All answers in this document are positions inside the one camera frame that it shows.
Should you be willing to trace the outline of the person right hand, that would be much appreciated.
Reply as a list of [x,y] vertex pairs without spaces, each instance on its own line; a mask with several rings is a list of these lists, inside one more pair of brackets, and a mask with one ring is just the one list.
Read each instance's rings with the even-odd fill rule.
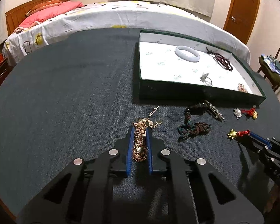
[[263,214],[271,212],[277,200],[280,200],[280,187],[275,183],[269,192],[269,198],[267,199]]

